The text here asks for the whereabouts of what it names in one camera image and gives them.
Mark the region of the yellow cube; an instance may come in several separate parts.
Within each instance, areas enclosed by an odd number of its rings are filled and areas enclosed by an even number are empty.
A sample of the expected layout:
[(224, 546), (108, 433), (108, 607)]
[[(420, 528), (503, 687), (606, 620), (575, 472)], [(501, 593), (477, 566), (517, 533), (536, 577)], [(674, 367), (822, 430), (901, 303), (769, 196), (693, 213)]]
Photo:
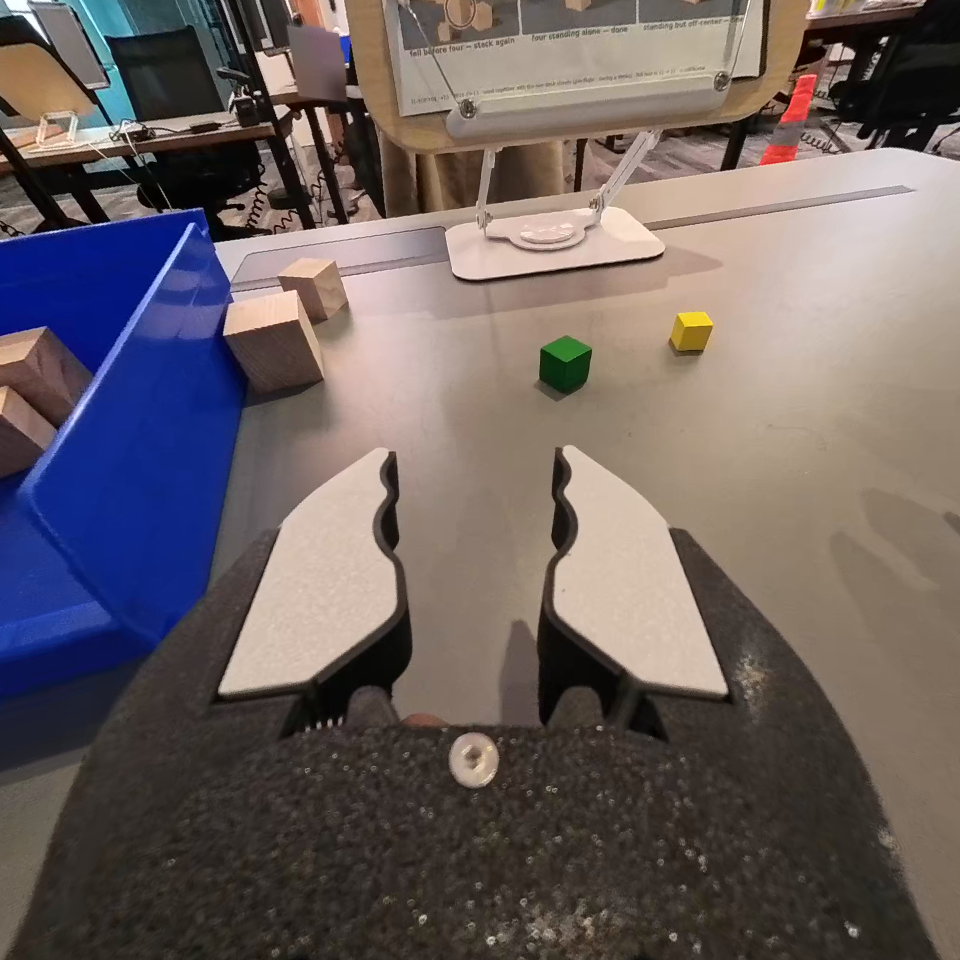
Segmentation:
[(702, 354), (713, 330), (714, 323), (708, 313), (678, 312), (670, 332), (669, 344), (679, 354)]

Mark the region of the tan board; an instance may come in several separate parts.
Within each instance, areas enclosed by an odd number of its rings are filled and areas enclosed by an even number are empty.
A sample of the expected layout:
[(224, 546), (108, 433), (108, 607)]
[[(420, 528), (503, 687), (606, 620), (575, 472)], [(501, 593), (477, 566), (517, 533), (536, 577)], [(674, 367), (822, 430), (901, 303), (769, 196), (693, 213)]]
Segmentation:
[(93, 114), (90, 92), (46, 49), (33, 43), (1, 47), (1, 98), (20, 115), (39, 122), (45, 114)]

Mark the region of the grey laptop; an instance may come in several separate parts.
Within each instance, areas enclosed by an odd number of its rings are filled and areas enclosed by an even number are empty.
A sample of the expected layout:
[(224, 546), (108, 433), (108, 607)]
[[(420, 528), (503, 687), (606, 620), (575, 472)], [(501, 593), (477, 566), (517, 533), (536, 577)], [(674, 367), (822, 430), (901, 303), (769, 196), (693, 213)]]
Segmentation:
[(346, 102), (347, 66), (340, 35), (294, 24), (287, 37), (298, 93), (308, 101)]

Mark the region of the black tripod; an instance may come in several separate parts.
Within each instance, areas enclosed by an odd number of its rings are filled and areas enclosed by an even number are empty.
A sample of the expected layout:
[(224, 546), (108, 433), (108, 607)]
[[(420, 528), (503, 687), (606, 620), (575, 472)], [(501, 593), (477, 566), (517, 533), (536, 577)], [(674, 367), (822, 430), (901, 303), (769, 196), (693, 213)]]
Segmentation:
[(239, 1), (218, 1), (217, 5), (224, 20), (229, 23), (229, 30), (234, 38), (238, 55), (246, 65), (251, 97), (256, 104), (260, 121), (270, 125), (271, 134), (268, 137), (268, 144), (282, 185), (286, 190), (288, 199), (293, 203), (302, 228), (312, 230), (316, 226), (316, 222), (313, 216), (311, 199), (293, 156), (287, 147), (287, 135), (282, 131), (280, 118), (259, 66), (254, 37), (244, 6)]

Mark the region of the orange traffic cone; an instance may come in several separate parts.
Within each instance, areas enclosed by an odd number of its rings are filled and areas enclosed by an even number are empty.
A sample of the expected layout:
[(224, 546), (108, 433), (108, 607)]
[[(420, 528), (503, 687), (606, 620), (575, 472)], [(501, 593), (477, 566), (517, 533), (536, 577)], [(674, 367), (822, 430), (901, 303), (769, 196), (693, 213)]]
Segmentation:
[(759, 166), (793, 162), (797, 158), (816, 84), (816, 74), (805, 74), (797, 79), (790, 101), (779, 118)]

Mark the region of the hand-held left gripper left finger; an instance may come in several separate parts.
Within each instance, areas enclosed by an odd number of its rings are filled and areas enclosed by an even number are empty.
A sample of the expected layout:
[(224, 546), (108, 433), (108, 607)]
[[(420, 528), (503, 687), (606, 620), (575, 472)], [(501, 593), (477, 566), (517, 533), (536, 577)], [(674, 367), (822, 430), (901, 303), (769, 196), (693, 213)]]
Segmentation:
[(306, 496), (279, 526), (218, 687), (225, 701), (359, 687), (391, 690), (412, 658), (397, 556), (396, 452), (376, 448)]

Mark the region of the blue plastic bin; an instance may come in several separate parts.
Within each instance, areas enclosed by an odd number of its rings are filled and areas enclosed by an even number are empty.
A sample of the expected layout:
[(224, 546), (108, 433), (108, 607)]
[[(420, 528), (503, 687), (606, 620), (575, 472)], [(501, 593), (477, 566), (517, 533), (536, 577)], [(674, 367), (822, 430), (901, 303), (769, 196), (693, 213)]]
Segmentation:
[(231, 282), (200, 211), (2, 241), (2, 333), (92, 374), (2, 480), (1, 696), (146, 657), (205, 592), (246, 397)]

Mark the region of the wooden cube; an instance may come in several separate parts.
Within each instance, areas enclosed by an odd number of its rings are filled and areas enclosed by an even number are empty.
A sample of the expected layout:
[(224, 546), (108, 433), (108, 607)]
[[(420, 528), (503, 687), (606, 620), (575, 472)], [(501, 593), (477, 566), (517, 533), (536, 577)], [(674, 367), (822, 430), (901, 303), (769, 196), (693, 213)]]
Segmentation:
[(92, 380), (49, 327), (1, 337), (1, 385), (15, 390), (55, 428), (69, 419)]
[(277, 279), (283, 291), (298, 295), (313, 325), (329, 320), (349, 304), (335, 260), (299, 258), (280, 270)]
[(1, 478), (29, 470), (57, 429), (9, 386), (1, 387)]
[(231, 302), (222, 335), (258, 396), (312, 386), (325, 378), (319, 341), (297, 292)]

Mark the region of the wooden board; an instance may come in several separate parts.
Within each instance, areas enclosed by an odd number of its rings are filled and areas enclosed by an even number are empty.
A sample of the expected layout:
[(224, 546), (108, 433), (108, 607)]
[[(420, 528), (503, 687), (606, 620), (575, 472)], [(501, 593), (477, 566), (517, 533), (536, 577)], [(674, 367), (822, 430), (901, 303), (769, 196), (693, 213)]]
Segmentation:
[[(397, 146), (417, 154), (445, 154), (480, 150), (485, 147), (477, 139), (455, 140), (447, 128), (449, 113), (431, 113), (404, 117), (400, 113), (394, 85), (382, 2), (346, 2), (346, 16), (359, 89), (379, 130)], [(664, 129), (709, 126), (735, 121), (760, 108), (788, 78), (800, 50), (807, 27), (810, 2), (768, 2), (764, 63), (758, 78), (735, 78), (730, 82), (725, 102), (711, 111), (654, 120)], [(570, 133), (547, 133), (545, 138), (522, 134), (516, 146), (558, 139), (592, 138), (639, 131), (624, 126), (594, 128), (578, 126)]]

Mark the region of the green cube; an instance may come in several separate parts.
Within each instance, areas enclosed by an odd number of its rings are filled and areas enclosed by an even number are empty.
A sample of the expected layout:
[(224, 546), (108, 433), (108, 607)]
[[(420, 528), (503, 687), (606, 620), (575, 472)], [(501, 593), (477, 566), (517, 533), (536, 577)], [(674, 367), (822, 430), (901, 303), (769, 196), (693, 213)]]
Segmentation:
[(552, 390), (569, 394), (588, 380), (593, 348), (570, 335), (547, 342), (539, 349), (538, 380)]

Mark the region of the printed instruction sheet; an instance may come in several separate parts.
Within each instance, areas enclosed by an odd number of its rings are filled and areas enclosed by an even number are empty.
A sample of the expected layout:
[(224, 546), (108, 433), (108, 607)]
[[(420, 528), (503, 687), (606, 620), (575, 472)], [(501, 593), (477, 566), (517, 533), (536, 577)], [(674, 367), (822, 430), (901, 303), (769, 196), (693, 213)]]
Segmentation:
[(382, 2), (401, 116), (757, 79), (768, 2)]

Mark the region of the wooden desk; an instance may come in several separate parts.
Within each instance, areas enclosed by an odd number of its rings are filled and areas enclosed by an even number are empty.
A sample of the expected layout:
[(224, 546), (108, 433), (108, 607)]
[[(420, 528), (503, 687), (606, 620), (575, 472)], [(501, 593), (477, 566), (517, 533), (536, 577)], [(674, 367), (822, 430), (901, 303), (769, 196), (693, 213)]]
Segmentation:
[(240, 126), (234, 114), (226, 111), (145, 122), (155, 136), (138, 141), (136, 122), (119, 126), (80, 128), (73, 140), (60, 134), (39, 146), (18, 150), (31, 168), (63, 167), (112, 158), (158, 154), (169, 151), (193, 151), (235, 141), (266, 141), (275, 135), (270, 122)]

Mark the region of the black office chair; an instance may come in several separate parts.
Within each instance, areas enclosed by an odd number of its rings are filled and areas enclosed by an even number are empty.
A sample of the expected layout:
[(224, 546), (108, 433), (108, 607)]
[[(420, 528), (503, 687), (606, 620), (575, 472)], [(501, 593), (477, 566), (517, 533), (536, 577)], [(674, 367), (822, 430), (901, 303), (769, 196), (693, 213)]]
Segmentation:
[(836, 116), (859, 126), (870, 147), (922, 152), (958, 121), (958, 2), (926, 2), (887, 43), (869, 78), (838, 85)]
[[(222, 98), (192, 26), (126, 37), (108, 35), (105, 42), (136, 120), (166, 121), (222, 111)], [(259, 186), (260, 166), (254, 140), (165, 150), (147, 165), (138, 198), (159, 210), (203, 210), (215, 241), (263, 234), (254, 225), (229, 225), (219, 217), (234, 207), (233, 199)]]

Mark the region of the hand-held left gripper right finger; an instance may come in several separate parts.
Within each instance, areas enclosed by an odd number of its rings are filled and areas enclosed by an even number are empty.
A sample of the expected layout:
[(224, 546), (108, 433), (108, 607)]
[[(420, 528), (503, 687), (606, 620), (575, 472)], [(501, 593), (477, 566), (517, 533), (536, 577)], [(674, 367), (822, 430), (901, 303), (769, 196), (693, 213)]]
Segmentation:
[(642, 691), (722, 701), (729, 686), (671, 527), (574, 445), (555, 451), (547, 622)]

